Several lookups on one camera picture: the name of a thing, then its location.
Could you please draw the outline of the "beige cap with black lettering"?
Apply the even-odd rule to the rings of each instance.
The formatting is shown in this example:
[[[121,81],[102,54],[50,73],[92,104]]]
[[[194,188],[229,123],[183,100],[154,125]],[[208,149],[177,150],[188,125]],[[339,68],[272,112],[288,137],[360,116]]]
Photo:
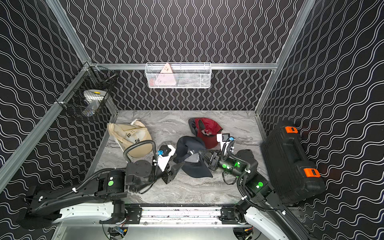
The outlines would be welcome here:
[[[113,136],[120,148],[124,152],[128,147],[142,141],[152,140],[152,137],[143,124],[142,126],[132,126],[130,124],[107,124],[107,130]],[[152,144],[145,144],[128,152],[133,158],[142,158],[153,150]]]

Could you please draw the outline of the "red and black cap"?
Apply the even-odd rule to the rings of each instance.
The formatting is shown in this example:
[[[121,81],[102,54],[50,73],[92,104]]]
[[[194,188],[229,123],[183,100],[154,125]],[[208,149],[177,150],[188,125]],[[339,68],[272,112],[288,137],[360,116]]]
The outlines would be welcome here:
[[[197,137],[201,138],[207,149],[213,149],[218,145],[217,135],[222,133],[223,128],[214,120],[209,118],[194,119]]]

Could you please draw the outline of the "navy blue baseball cap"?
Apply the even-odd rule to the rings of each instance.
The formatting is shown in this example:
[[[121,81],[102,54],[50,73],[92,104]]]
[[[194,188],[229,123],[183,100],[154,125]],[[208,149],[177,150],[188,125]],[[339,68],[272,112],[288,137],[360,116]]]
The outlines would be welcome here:
[[[206,150],[205,143],[201,138],[181,137],[177,142],[177,156],[174,158],[174,162],[176,164],[184,163],[182,170],[192,178],[212,178],[212,173],[204,161],[200,160],[199,151],[201,150]]]

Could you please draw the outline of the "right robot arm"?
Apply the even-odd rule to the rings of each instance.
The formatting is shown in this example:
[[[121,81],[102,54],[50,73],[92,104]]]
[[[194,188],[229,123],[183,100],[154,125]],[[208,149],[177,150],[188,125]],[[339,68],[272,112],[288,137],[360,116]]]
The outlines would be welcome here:
[[[280,200],[271,183],[258,171],[258,161],[251,150],[240,150],[234,157],[223,151],[200,151],[200,159],[207,167],[221,169],[222,177],[233,176],[231,182],[240,191],[241,200],[234,207],[223,208],[220,220],[223,224],[249,225],[243,230],[242,240],[255,231],[270,240],[314,240],[315,236]]]

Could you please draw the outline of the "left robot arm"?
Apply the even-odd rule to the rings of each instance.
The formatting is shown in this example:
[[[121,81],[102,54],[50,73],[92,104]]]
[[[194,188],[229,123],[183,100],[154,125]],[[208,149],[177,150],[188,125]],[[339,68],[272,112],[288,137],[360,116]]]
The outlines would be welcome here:
[[[107,168],[92,174],[72,188],[44,191],[34,186],[24,198],[26,209],[17,223],[24,229],[42,229],[58,222],[64,216],[61,210],[84,203],[111,202],[113,212],[100,219],[101,224],[119,224],[126,221],[124,198],[131,193],[146,193],[159,179],[172,181],[184,163],[166,166],[162,171],[156,163],[139,160],[125,168]]]

